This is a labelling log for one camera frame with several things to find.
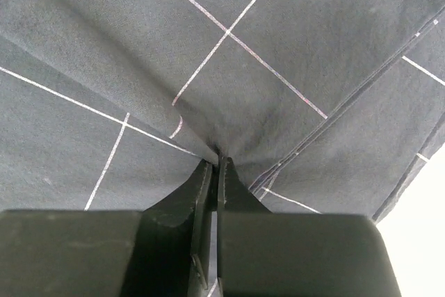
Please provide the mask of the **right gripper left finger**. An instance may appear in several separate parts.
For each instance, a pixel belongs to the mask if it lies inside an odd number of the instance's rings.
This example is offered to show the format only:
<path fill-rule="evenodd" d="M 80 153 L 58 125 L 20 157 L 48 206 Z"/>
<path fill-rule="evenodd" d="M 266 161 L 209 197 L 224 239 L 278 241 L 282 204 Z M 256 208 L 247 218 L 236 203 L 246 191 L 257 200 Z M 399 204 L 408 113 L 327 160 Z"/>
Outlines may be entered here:
<path fill-rule="evenodd" d="M 121 289 L 122 296 L 200 296 L 202 278 L 193 263 L 196 206 L 210 185 L 213 166 L 202 160 L 191 176 L 144 210 Z"/>

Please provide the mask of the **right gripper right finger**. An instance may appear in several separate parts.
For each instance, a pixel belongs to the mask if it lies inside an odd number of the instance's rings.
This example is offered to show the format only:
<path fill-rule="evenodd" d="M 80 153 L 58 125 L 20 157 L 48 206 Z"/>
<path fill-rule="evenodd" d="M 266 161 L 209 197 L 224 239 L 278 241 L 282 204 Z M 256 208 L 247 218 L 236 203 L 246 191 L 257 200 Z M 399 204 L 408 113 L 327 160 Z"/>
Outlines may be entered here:
<path fill-rule="evenodd" d="M 268 210 L 220 160 L 222 296 L 399 296 L 385 243 L 367 217 Z"/>

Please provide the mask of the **dark grey checked cloth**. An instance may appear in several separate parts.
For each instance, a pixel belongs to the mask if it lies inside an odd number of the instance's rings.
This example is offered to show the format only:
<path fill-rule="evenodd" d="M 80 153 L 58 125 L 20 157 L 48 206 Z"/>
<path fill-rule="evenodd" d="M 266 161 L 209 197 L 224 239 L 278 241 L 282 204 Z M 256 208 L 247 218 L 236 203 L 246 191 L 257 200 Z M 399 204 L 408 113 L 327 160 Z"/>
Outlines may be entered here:
<path fill-rule="evenodd" d="M 444 143 L 444 0 L 1 0 L 1 208 L 144 209 L 231 157 L 384 218 Z"/>

